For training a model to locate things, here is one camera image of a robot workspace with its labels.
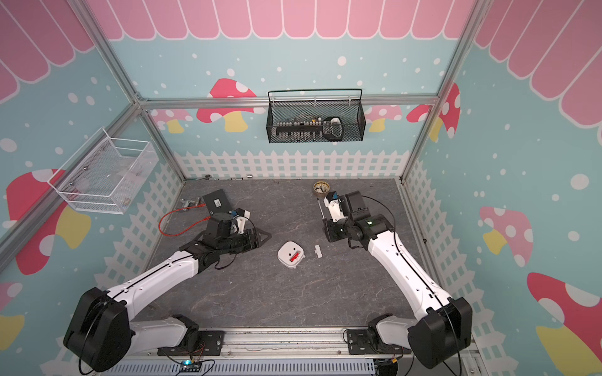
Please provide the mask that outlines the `white alarm clock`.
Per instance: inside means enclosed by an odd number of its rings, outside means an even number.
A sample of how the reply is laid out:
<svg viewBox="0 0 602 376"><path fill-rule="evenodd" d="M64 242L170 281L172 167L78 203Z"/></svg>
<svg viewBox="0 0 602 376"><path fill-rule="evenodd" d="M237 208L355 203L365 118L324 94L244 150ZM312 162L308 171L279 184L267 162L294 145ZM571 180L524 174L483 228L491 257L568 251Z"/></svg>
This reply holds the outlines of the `white alarm clock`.
<svg viewBox="0 0 602 376"><path fill-rule="evenodd" d="M300 252L303 255L303 258L291 263L289 260L296 252ZM277 251L277 259L289 269L296 269L296 267L303 261L304 258L305 252L303 248L294 241L287 241Z"/></svg>

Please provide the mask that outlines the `white battery cover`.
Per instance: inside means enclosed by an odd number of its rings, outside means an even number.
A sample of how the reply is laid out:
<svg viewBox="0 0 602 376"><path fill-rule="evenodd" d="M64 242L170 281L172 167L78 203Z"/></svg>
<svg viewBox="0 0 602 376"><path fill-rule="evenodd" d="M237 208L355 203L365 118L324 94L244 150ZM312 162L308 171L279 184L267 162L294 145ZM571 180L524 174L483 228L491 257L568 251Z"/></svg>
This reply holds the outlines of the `white battery cover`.
<svg viewBox="0 0 602 376"><path fill-rule="evenodd" d="M323 257L323 254L321 252L321 248L319 245L314 246L314 252L319 259L321 259Z"/></svg>

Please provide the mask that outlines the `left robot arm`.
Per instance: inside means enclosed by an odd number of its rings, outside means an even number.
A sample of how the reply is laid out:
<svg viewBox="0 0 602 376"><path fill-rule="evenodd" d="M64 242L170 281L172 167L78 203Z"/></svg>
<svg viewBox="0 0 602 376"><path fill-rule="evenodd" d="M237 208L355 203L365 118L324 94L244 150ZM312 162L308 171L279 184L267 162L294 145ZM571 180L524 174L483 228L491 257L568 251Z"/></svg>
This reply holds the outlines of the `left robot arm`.
<svg viewBox="0 0 602 376"><path fill-rule="evenodd" d="M219 262L221 255L238 255L260 248L271 234L257 228L226 237L202 231L167 260L127 282L91 288L78 305L63 338L64 347L93 371L107 371L124 357L151 349L194 352L199 326L183 315L159 321L135 317L178 284Z"/></svg>

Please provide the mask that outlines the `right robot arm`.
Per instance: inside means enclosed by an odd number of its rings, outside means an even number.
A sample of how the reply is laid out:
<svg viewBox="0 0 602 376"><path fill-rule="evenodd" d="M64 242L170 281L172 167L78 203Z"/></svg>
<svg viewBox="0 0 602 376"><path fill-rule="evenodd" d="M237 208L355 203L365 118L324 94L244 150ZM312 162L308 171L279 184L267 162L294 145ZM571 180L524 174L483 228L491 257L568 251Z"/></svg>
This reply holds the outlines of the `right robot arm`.
<svg viewBox="0 0 602 376"><path fill-rule="evenodd" d="M410 349L428 369L469 347L471 305L462 297L451 297L426 273L385 216L322 222L329 242L359 242L384 267L409 302L414 318L387 316L376 323L376 333L382 342Z"/></svg>

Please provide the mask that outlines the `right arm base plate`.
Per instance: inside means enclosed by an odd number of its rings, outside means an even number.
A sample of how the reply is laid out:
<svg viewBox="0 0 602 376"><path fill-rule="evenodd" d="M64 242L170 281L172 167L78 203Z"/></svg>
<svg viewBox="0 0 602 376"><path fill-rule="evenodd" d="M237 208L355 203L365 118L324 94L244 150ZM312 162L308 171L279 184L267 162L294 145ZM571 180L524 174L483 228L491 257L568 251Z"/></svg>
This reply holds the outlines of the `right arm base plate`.
<svg viewBox="0 0 602 376"><path fill-rule="evenodd" d="M410 354L411 350L402 346L387 345L382 342L376 332L372 329L345 329L343 340L347 344L351 355L376 355L390 354L400 357Z"/></svg>

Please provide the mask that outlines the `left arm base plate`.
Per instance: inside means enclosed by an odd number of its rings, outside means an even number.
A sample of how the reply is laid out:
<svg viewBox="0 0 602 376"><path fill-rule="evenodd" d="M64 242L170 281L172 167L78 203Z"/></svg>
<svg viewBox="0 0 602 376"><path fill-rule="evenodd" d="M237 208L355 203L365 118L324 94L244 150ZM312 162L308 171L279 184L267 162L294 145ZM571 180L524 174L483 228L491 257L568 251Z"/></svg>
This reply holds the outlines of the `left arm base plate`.
<svg viewBox="0 0 602 376"><path fill-rule="evenodd" d="M196 331L186 334L174 347L158 349L160 357L217 357L224 344L224 331Z"/></svg>

